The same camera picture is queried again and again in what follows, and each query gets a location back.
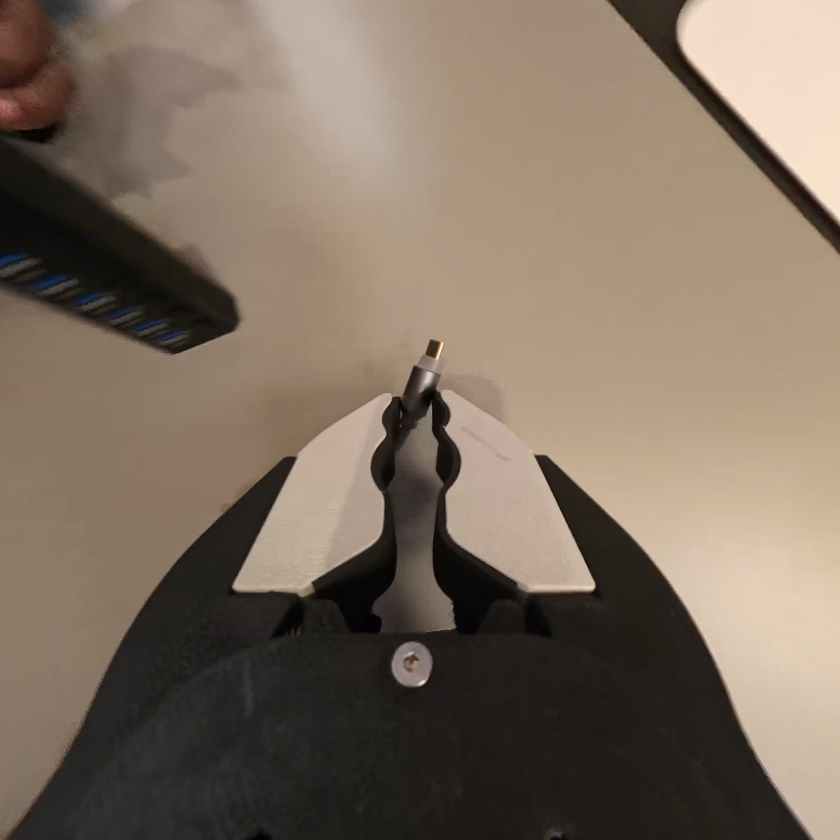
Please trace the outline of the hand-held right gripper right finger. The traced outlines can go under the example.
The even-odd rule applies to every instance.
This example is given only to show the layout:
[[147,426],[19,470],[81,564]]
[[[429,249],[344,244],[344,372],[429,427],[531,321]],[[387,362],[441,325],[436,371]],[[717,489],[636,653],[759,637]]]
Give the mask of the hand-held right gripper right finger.
[[436,395],[434,574],[452,601],[582,595],[595,581],[538,459],[452,390]]

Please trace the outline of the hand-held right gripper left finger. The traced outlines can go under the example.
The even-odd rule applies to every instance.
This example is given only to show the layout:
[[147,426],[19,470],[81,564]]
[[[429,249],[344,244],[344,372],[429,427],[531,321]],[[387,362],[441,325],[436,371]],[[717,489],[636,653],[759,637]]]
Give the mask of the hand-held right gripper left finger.
[[381,624],[396,576],[397,398],[384,393],[323,430],[294,459],[233,583],[236,594],[334,602],[347,624]]

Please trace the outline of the black power bank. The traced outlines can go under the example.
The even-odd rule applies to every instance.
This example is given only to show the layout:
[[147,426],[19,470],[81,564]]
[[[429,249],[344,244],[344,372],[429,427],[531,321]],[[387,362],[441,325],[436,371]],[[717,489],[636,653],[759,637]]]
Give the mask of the black power bank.
[[165,354],[239,325],[226,289],[4,133],[1,286]]

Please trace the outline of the grey desk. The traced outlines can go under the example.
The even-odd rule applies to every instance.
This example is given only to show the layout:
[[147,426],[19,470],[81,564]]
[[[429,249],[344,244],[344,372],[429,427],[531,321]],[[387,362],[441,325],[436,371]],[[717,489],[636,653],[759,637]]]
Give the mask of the grey desk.
[[648,552],[838,838],[838,254],[603,2],[135,2],[49,163],[220,280],[169,357],[2,295],[2,837],[161,577],[428,339]]

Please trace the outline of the person's left hand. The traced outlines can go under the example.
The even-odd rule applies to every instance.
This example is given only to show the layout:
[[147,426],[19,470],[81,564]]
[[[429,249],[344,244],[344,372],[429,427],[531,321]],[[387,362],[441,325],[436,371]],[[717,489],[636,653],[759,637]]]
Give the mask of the person's left hand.
[[1,128],[51,129],[64,120],[74,83],[56,53],[56,37],[35,1],[1,2]]

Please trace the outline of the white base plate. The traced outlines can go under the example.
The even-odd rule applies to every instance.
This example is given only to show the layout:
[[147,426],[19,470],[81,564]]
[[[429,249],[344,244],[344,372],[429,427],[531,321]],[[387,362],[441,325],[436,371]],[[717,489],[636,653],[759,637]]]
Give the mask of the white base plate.
[[676,34],[692,68],[838,222],[839,2],[687,2]]

